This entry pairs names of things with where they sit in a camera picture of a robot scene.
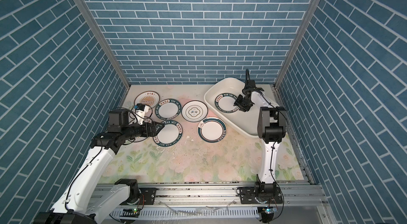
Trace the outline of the green red ring plate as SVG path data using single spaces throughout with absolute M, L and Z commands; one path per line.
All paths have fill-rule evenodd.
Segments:
M 227 128 L 226 124 L 221 119 L 208 117 L 199 122 L 197 133 L 203 141 L 216 143 L 225 138 Z

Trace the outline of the white plastic bin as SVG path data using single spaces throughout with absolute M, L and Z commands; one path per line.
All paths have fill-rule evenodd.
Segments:
M 259 116 L 259 108 L 257 106 L 251 108 L 248 112 L 238 110 L 229 114 L 222 113 L 215 107 L 214 101 L 219 94 L 227 92 L 238 97 L 242 94 L 244 86 L 245 81 L 242 82 L 236 78 L 225 78 L 212 86 L 204 94 L 204 101 L 216 115 L 240 134 L 251 138 L 259 138 L 256 131 Z

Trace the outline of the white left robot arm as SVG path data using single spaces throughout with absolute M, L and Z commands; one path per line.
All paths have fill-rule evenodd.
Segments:
M 121 178 L 95 204 L 90 198 L 99 179 L 127 141 L 138 137 L 155 137 L 164 123 L 109 125 L 97 134 L 78 173 L 56 203 L 47 212 L 39 212 L 35 224 L 100 224 L 121 203 L 138 205 L 142 200 L 136 179 Z

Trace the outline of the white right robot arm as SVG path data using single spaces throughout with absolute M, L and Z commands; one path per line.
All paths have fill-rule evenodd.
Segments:
M 256 186 L 259 191 L 263 191 L 267 186 L 276 187 L 277 153 L 287 133 L 285 108 L 278 106 L 258 87 L 243 89 L 234 105 L 243 112 L 248 112 L 256 106 L 259 108 L 256 131 L 262 140 L 264 151 Z

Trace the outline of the floral table mat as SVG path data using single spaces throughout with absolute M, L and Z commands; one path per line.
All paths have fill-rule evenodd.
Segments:
M 210 85 L 131 86 L 123 104 L 130 108 L 135 98 L 154 91 L 160 100 L 177 99 L 182 105 L 192 100 L 204 102 Z M 182 138 L 173 146 L 158 146 L 152 138 L 122 146 L 106 168 L 99 184 L 113 184 L 120 178 L 135 178 L 139 183 L 255 181 L 262 162 L 263 145 L 259 138 L 247 138 L 227 125 L 226 137 L 216 143 L 199 138 L 197 123 L 175 118 L 183 128 Z M 280 144 L 275 179 L 303 180 L 303 172 L 288 138 Z

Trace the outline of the aluminium corner post left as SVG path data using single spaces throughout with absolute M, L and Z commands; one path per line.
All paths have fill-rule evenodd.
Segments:
M 85 22 L 89 26 L 90 30 L 92 31 L 95 39 L 99 43 L 99 45 L 102 47 L 106 57 L 108 60 L 111 62 L 114 70 L 116 71 L 117 75 L 121 79 L 123 85 L 127 90 L 130 89 L 130 82 L 128 81 L 125 73 L 123 72 L 123 69 L 121 68 L 118 60 L 113 54 L 112 49 L 110 48 L 106 38 L 104 37 L 103 33 L 101 32 L 97 22 L 95 21 L 90 9 L 88 8 L 85 0 L 73 0 L 75 5 L 77 6 L 78 10 L 80 11 L 81 15 L 85 19 Z

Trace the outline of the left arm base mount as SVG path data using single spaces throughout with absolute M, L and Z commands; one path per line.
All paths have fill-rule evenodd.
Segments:
M 153 205 L 157 193 L 157 188 L 140 188 L 136 179 L 122 178 L 114 183 L 114 185 L 125 185 L 129 188 L 129 193 L 120 203 L 123 206 L 145 206 Z

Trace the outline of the green rim plate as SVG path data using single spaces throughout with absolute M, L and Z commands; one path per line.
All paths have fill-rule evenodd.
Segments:
M 237 97 L 231 93 L 222 93 L 215 98 L 215 107 L 222 113 L 234 113 L 239 110 L 239 107 L 234 103 Z
M 181 103 L 173 98 L 159 102 L 155 108 L 155 115 L 160 120 L 172 120 L 176 118 L 182 110 Z
M 164 128 L 153 138 L 160 147 L 170 147 L 176 144 L 183 134 L 181 124 L 174 120 L 163 121 Z

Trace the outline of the white plate grey emblem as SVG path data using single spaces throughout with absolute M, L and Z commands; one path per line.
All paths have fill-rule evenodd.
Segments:
M 208 107 L 201 101 L 190 101 L 183 106 L 181 114 L 188 122 L 200 122 L 208 115 Z

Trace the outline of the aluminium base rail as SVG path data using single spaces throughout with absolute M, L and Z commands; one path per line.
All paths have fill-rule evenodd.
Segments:
M 177 220 L 195 218 L 250 218 L 282 220 L 283 214 L 295 207 L 310 211 L 317 221 L 328 223 L 328 201 L 319 185 L 306 182 L 279 182 L 282 204 L 242 204 L 238 187 L 255 182 L 217 183 L 145 183 L 140 188 L 157 188 L 153 205 L 116 207 L 108 219 L 123 223 L 142 220 Z

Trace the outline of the orange sunburst plate far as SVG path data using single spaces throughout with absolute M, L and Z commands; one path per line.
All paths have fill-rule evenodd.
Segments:
M 134 99 L 134 105 L 143 104 L 154 108 L 160 102 L 160 95 L 155 91 L 145 91 Z

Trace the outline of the aluminium corner post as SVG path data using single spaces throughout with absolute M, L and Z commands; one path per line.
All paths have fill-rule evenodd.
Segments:
M 284 77 L 288 71 L 288 68 L 296 54 L 296 51 L 298 50 L 301 40 L 304 37 L 307 27 L 309 26 L 311 19 L 315 13 L 320 1 L 321 0 L 310 0 L 308 9 L 307 9 L 306 13 L 304 14 L 304 18 L 302 19 L 302 22 L 300 23 L 296 36 L 290 46 L 289 51 L 287 52 L 287 56 L 283 62 L 282 68 L 275 81 L 275 84 L 274 84 L 275 89 L 279 89 L 280 86 L 282 85 Z
M 114 70 L 116 71 L 117 75 L 121 79 L 123 85 L 127 90 L 130 89 L 130 82 L 128 81 L 125 73 L 123 72 L 123 69 L 121 68 L 118 60 L 113 54 L 112 49 L 110 48 L 106 38 L 104 37 L 103 33 L 101 32 L 97 22 L 95 21 L 90 9 L 88 8 L 85 0 L 73 0 L 75 5 L 77 6 L 78 10 L 80 11 L 81 15 L 85 19 L 85 22 L 89 26 L 90 30 L 92 31 L 95 39 L 99 43 L 99 45 L 102 47 L 106 57 L 108 60 L 111 62 Z

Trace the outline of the aluminium corner post right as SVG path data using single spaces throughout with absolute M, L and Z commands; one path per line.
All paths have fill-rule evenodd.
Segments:
M 301 40 L 304 37 L 307 27 L 309 26 L 311 19 L 315 13 L 320 1 L 321 0 L 310 0 L 308 9 L 307 9 L 306 13 L 304 14 L 304 18 L 302 19 L 302 22 L 300 23 L 296 36 L 290 46 L 289 51 L 287 52 L 287 56 L 283 62 L 282 68 L 275 81 L 275 84 L 274 84 L 275 89 L 279 89 L 280 86 L 282 85 L 284 77 L 288 71 L 288 68 L 296 54 L 296 51 L 298 50 Z

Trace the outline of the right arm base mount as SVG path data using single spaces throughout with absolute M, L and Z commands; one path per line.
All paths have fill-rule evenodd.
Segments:
M 236 194 L 242 204 L 282 204 L 282 191 L 277 182 L 255 182 L 254 186 L 238 187 Z

